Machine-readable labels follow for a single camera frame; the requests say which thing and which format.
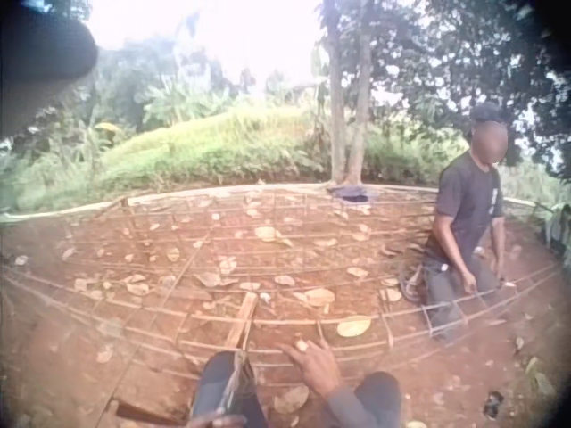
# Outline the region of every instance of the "dark cap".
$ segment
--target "dark cap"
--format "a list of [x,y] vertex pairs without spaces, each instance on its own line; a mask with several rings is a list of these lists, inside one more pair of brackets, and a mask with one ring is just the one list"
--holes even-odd
[[504,123],[505,119],[501,112],[501,107],[496,103],[486,101],[479,103],[470,112],[470,118],[475,123],[499,122]]

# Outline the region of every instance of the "dark pants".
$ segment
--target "dark pants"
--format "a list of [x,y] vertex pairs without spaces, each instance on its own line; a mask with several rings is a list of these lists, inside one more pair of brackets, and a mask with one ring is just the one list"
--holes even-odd
[[[192,417],[202,416],[213,411],[218,405],[228,379],[234,370],[234,354],[229,351],[214,355],[204,367],[193,405]],[[247,420],[247,428],[266,428],[268,421],[261,410],[255,394],[255,387],[249,385],[252,393],[240,396],[239,406]],[[401,420],[401,391],[397,380],[390,374],[376,372],[365,378],[355,390],[355,395],[363,407],[377,420],[377,428],[398,428]],[[324,425],[327,428],[338,426],[326,408]]]
[[[448,266],[447,270],[442,271],[443,264],[437,260],[425,258],[423,261],[423,270],[425,276],[426,291],[428,297],[428,304],[434,305],[436,303],[451,302],[466,295],[462,278],[452,266]],[[478,256],[473,256],[468,264],[468,269],[472,275],[476,277],[476,288],[478,292],[489,292],[497,290],[500,287],[500,282],[496,275],[489,269]],[[491,292],[482,296],[484,302],[488,305],[493,305],[498,301],[495,292]],[[449,323],[454,323],[461,320],[461,314],[458,307],[449,305],[438,309],[430,310],[430,324],[437,331],[434,335],[443,337],[444,339],[453,338],[453,327],[451,325],[447,328],[443,327]]]

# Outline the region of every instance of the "hand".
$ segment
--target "hand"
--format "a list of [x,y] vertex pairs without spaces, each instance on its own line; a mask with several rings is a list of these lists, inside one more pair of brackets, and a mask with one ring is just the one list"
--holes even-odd
[[301,352],[289,345],[278,347],[302,370],[303,381],[322,399],[327,399],[339,387],[343,379],[335,356],[329,345],[321,341],[321,346],[307,341],[308,348]]
[[464,285],[464,291],[468,294],[477,292],[476,277],[469,270],[462,273],[462,285]]
[[191,419],[187,428],[243,428],[246,420],[243,416],[224,416],[220,413],[211,413]]

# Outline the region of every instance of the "tree trunk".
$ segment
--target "tree trunk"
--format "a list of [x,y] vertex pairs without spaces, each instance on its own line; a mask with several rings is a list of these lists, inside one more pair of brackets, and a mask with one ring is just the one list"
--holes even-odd
[[323,16],[327,27],[329,85],[331,86],[331,181],[340,184],[343,182],[345,172],[345,115],[343,86],[341,85],[339,12],[335,8],[335,0],[324,0]]
[[359,56],[359,95],[355,134],[353,135],[349,174],[345,180],[348,185],[359,185],[363,158],[365,156],[365,135],[367,134],[368,106],[371,80],[371,34],[370,19],[375,0],[361,0],[360,17],[360,56]]

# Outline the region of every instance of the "green bush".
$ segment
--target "green bush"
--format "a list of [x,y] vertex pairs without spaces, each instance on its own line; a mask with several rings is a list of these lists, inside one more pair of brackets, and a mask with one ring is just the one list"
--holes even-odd
[[[165,192],[260,178],[323,181],[329,178],[329,142],[327,131],[310,132],[313,125],[311,115],[297,108],[241,108],[136,136],[104,152],[96,175],[87,162],[60,170],[46,156],[17,168],[13,189],[20,209],[34,211],[110,200],[137,189]],[[450,130],[420,134],[402,119],[371,126],[363,180],[436,185],[442,169],[467,148]],[[548,205],[569,200],[569,186],[531,162],[500,171],[506,195]]]

